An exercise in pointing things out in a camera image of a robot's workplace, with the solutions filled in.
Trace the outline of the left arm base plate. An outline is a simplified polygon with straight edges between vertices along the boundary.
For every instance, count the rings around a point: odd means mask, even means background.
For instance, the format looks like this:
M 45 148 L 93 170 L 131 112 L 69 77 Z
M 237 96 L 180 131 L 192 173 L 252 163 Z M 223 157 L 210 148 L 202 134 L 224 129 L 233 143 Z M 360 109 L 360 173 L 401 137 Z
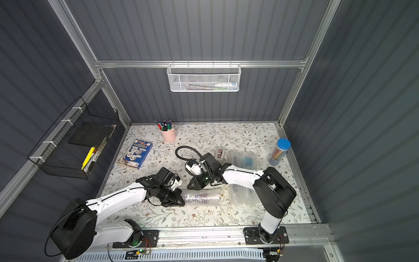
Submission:
M 112 248 L 154 248 L 157 247 L 159 230 L 134 231 L 126 242 L 114 242 Z

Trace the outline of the purple bottle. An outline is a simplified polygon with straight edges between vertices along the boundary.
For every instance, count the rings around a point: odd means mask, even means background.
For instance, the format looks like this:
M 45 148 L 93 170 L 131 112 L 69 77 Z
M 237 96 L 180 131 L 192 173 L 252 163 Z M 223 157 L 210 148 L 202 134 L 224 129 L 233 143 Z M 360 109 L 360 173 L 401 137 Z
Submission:
M 185 202 L 193 205 L 218 205 L 220 202 L 219 195 L 196 194 L 185 195 Z

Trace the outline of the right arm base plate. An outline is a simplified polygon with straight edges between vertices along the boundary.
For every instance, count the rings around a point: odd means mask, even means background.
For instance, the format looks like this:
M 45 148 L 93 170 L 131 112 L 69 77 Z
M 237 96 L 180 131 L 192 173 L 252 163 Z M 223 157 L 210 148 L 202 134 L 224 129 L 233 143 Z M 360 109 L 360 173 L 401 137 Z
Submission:
M 243 235 L 247 245 L 288 244 L 289 238 L 285 227 L 278 227 L 274 233 L 268 233 L 262 227 L 245 227 Z

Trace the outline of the clear tape dispenser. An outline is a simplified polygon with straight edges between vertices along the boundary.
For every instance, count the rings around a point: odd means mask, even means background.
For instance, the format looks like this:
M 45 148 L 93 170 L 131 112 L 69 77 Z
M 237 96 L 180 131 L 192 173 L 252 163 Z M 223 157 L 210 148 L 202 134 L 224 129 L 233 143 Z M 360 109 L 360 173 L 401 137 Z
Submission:
M 217 161 L 223 161 L 223 160 L 225 160 L 225 156 L 226 156 L 226 154 L 227 154 L 227 150 L 225 149 L 225 148 L 223 148 L 223 147 L 218 147 L 217 149 L 216 149 L 216 153 L 215 153 L 215 159 L 217 160 Z

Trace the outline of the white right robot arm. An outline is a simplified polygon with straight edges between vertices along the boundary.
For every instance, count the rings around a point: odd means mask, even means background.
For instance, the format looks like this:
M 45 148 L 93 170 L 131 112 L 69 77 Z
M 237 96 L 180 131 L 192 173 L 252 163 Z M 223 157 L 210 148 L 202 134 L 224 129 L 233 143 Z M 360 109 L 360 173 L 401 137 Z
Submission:
M 293 186 L 274 167 L 243 169 L 231 163 L 221 164 L 207 153 L 199 159 L 187 160 L 185 169 L 193 177 L 187 186 L 189 190 L 199 191 L 216 182 L 254 191 L 265 209 L 263 220 L 258 225 L 259 238 L 263 243 L 273 242 L 282 219 L 297 196 Z

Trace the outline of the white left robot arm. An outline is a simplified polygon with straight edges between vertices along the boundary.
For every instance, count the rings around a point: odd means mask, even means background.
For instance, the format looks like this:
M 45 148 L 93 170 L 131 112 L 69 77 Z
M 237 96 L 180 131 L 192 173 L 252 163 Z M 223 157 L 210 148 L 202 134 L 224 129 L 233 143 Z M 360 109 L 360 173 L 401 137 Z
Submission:
M 102 221 L 149 198 L 157 198 L 163 207 L 183 207 L 182 183 L 177 173 L 161 168 L 155 175 L 139 178 L 114 193 L 86 201 L 74 199 L 52 227 L 47 239 L 52 240 L 68 260 L 79 257 L 91 247 L 114 242 L 125 247 L 149 246 L 150 241 L 135 220 L 126 218 L 115 226 L 103 225 Z

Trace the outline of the blue glass bottle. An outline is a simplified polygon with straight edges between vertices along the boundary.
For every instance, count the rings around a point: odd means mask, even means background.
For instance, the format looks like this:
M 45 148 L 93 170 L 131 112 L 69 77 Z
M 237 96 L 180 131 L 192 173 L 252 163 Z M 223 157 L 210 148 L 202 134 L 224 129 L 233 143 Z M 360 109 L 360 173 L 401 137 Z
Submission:
M 253 170 L 253 169 L 256 168 L 256 163 L 255 163 L 254 158 L 249 157 L 249 156 L 246 156 L 246 157 L 243 158 L 242 165 L 243 165 L 243 168 L 245 168 L 245 169 L 252 169 Z

